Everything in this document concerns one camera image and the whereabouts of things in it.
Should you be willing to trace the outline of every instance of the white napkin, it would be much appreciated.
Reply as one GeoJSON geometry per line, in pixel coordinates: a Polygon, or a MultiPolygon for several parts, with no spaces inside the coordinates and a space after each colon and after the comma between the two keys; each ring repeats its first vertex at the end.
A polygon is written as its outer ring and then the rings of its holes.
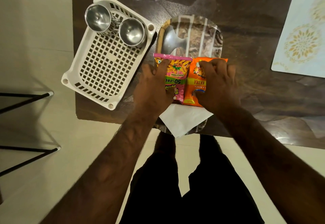
{"type": "Polygon", "coordinates": [[[209,118],[205,108],[171,104],[159,117],[174,137],[181,137],[193,127],[209,118]]]}

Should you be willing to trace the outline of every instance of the stainless steel cup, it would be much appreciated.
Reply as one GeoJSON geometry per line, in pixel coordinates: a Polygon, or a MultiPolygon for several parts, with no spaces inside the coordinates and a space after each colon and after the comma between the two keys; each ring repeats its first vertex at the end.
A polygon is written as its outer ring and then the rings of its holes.
{"type": "Polygon", "coordinates": [[[115,34],[119,30],[121,21],[116,19],[108,9],[109,2],[99,1],[91,4],[84,14],[87,25],[93,31],[102,34],[115,34]]]}
{"type": "Polygon", "coordinates": [[[127,18],[120,24],[119,36],[127,46],[142,47],[147,41],[143,24],[135,18],[127,18]]]}

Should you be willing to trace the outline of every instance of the black metal leg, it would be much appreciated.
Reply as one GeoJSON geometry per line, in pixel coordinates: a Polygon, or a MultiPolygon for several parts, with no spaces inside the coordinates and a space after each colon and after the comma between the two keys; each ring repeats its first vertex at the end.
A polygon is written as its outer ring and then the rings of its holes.
{"type": "Polygon", "coordinates": [[[24,105],[26,105],[28,103],[35,102],[35,101],[37,101],[39,99],[52,96],[53,94],[54,94],[53,91],[50,91],[50,92],[45,93],[43,95],[0,93],[0,96],[5,96],[5,97],[31,97],[31,99],[28,99],[28,100],[22,101],[20,103],[16,103],[14,105],[11,105],[9,107],[5,107],[3,109],[0,109],[0,114],[3,114],[5,112],[8,112],[8,111],[16,109],[16,108],[19,108],[19,107],[24,106],[24,105]]]}
{"type": "Polygon", "coordinates": [[[10,173],[10,172],[12,172],[12,171],[14,171],[14,170],[16,170],[16,169],[18,169],[18,168],[21,168],[21,167],[23,167],[23,166],[25,166],[25,165],[27,165],[27,164],[30,164],[31,162],[34,162],[34,161],[36,161],[36,160],[38,160],[38,159],[40,159],[40,158],[42,158],[42,157],[44,157],[44,156],[47,156],[47,155],[49,155],[49,154],[51,154],[51,153],[53,153],[53,152],[55,152],[55,151],[58,151],[60,148],[61,148],[61,147],[57,147],[57,148],[52,149],[52,150],[43,150],[43,149],[33,149],[33,148],[22,148],[22,147],[0,146],[0,149],[19,150],[19,151],[35,151],[35,152],[44,152],[44,153],[41,154],[41,155],[35,156],[35,157],[33,157],[33,158],[31,158],[31,159],[29,159],[29,160],[23,162],[23,163],[20,163],[20,164],[18,164],[18,165],[16,165],[16,166],[13,166],[13,167],[11,167],[11,168],[9,168],[9,169],[6,169],[6,170],[0,172],[0,177],[1,177],[1,176],[4,176],[5,174],[8,174],[8,173],[10,173]]]}

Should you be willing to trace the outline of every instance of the hand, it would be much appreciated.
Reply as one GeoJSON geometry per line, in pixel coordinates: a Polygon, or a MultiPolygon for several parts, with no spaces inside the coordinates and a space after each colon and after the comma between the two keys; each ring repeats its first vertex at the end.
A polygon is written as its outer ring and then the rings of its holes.
{"type": "Polygon", "coordinates": [[[139,84],[133,93],[136,110],[149,112],[155,119],[173,102],[173,88],[165,89],[165,75],[169,60],[163,60],[157,70],[149,64],[142,65],[139,84]]]}
{"type": "Polygon", "coordinates": [[[223,59],[210,62],[201,61],[206,76],[205,93],[196,92],[199,104],[214,113],[218,118],[227,110],[240,106],[240,98],[235,80],[236,67],[228,65],[223,59]]]}

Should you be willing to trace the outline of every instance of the forearm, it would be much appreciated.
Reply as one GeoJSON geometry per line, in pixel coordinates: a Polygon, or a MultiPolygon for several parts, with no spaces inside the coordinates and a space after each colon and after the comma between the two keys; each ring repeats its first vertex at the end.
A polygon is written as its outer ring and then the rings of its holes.
{"type": "Polygon", "coordinates": [[[155,117],[134,111],[42,223],[115,223],[155,117]]]}
{"type": "Polygon", "coordinates": [[[221,121],[236,140],[271,200],[288,223],[325,219],[325,179],[283,146],[246,110],[221,121]]]}

